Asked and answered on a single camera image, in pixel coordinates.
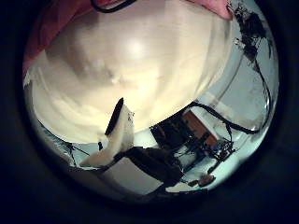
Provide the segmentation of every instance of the black cable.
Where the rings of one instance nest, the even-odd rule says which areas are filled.
[[[76,149],[76,150],[78,150],[78,151],[80,151],[80,152],[82,152],[82,153],[84,153],[84,154],[86,154],[86,155],[90,156],[90,154],[89,154],[89,153],[87,153],[87,152],[83,151],[82,149],[80,149],[80,148],[78,148],[78,147],[74,147],[74,146],[72,146],[72,148],[74,148],[74,149]]]
[[[126,1],[120,3],[117,6],[112,7],[112,8],[102,8],[102,7],[100,7],[97,4],[97,0],[91,0],[91,4],[92,4],[93,8],[96,11],[99,11],[99,12],[102,12],[102,13],[113,13],[113,12],[119,11],[119,10],[125,8],[125,7],[129,7],[132,3],[136,2],[136,1],[137,0],[126,0]]]
[[[75,165],[75,167],[77,167],[77,165],[76,165],[76,161],[75,161],[75,158],[74,158],[74,154],[73,154],[73,148],[71,148],[70,154],[71,154],[71,157],[72,157],[72,159],[73,159],[73,161],[74,161],[74,165]]]
[[[271,93],[270,93],[269,87],[268,87],[268,85],[267,85],[267,83],[266,83],[266,81],[264,79],[264,76],[263,76],[263,74],[261,72],[260,65],[257,63],[256,59],[254,61],[254,71],[256,71],[259,74],[259,76],[260,76],[260,78],[262,80],[262,83],[263,83],[263,95],[265,97],[266,103],[268,104],[267,115],[266,115],[266,118],[265,118],[265,120],[264,120],[263,125],[262,125],[261,128],[259,128],[257,130],[250,130],[250,129],[242,127],[242,126],[240,126],[238,124],[232,123],[230,120],[224,118],[220,113],[218,113],[216,110],[214,110],[213,108],[211,108],[208,105],[203,105],[203,104],[200,104],[200,103],[197,103],[197,102],[192,102],[190,104],[190,106],[198,106],[198,107],[201,107],[201,108],[205,109],[206,112],[208,112],[209,114],[211,114],[215,118],[221,120],[226,125],[226,128],[230,127],[232,129],[235,129],[237,131],[240,131],[240,132],[246,133],[246,134],[256,134],[256,133],[259,133],[261,131],[261,129],[263,129],[265,127],[265,125],[267,124],[267,122],[268,122],[268,120],[270,118],[270,114],[271,114],[271,111],[272,111],[272,107],[273,107],[272,104],[273,103],[272,103],[272,97],[271,97]]]

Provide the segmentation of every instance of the white cloth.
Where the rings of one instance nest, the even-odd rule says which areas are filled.
[[[139,132],[178,112],[220,77],[231,23],[196,4],[141,0],[113,14],[70,22],[35,60],[37,118],[73,143],[105,139],[124,98]]]

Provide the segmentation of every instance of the wire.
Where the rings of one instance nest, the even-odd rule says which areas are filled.
[[[82,150],[82,149],[80,149],[80,148],[77,148],[77,147],[74,147],[74,146],[72,146],[72,148],[73,148],[73,149],[76,149],[76,150],[78,150],[78,151],[80,151],[80,152],[82,152],[82,153],[84,153],[85,155],[88,155],[88,156],[90,156],[90,154],[89,154],[89,153],[87,153],[87,152],[83,151],[83,150]]]
[[[97,0],[91,0],[91,4],[96,11],[99,11],[102,13],[113,13],[113,12],[119,11],[125,7],[129,7],[132,3],[136,2],[136,1],[137,0],[126,0],[112,8],[100,7],[99,5],[97,5]]]

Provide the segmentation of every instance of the white curved surface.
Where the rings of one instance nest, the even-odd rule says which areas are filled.
[[[124,97],[142,131],[219,79],[231,39],[230,22],[182,0],[89,13],[70,22],[29,69],[36,116],[66,142],[95,143]]]

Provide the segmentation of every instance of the black object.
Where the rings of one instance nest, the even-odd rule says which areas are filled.
[[[109,124],[107,126],[105,135],[110,135],[113,132],[115,125],[117,124],[117,122],[119,120],[122,107],[123,107],[123,98],[121,98],[114,107],[114,110],[113,110],[111,119],[109,121]]]
[[[183,177],[178,160],[156,148],[132,147],[115,156],[115,161],[129,158],[140,170],[172,187]]]
[[[96,11],[99,11],[102,13],[113,13],[113,12],[119,11],[125,7],[129,7],[132,3],[136,2],[136,1],[137,0],[126,0],[112,8],[99,7],[99,5],[97,5],[97,0],[91,0],[91,4],[92,4],[94,10],[96,10]]]
[[[271,128],[257,152],[224,184],[167,205],[113,203],[82,187],[46,153],[24,110],[21,60],[45,0],[6,0],[0,7],[3,223],[286,223],[299,210],[298,3],[257,0],[278,47],[280,94]]]

